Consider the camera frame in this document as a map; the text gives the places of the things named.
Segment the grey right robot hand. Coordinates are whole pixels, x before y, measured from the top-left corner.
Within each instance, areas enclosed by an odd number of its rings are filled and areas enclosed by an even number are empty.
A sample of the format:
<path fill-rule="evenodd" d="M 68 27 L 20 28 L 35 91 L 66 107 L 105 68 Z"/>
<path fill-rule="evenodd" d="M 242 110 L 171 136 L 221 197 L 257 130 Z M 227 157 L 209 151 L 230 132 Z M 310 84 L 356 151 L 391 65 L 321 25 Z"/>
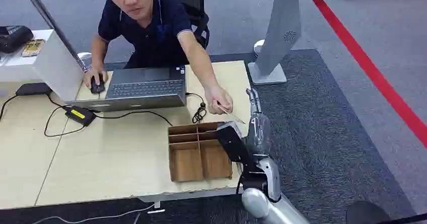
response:
<path fill-rule="evenodd" d="M 271 148 L 270 119 L 262 112 L 260 98 L 254 88 L 246 89 L 250 101 L 249 129 L 246 146 L 254 155 L 268 155 Z"/>

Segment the person's left hand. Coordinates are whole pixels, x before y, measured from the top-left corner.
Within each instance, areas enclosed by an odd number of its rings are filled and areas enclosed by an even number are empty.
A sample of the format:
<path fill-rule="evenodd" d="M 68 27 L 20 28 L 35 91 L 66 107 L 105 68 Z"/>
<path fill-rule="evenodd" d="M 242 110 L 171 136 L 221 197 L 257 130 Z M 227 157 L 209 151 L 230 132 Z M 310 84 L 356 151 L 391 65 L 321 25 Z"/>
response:
<path fill-rule="evenodd" d="M 233 112 L 233 99 L 219 85 L 204 88 L 207 108 L 211 114 L 226 114 Z"/>

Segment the person's right hand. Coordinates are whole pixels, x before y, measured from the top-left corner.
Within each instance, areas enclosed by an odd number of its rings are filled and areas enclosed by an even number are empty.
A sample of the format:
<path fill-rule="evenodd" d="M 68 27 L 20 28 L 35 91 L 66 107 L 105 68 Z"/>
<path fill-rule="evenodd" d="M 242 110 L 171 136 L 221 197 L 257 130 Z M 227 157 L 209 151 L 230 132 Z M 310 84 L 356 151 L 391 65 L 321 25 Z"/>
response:
<path fill-rule="evenodd" d="M 93 67 L 84 75 L 84 82 L 86 87 L 90 89 L 92 87 L 92 79 L 95 80 L 95 84 L 100 86 L 102 83 L 108 81 L 108 73 L 103 69 L 103 67 Z"/>

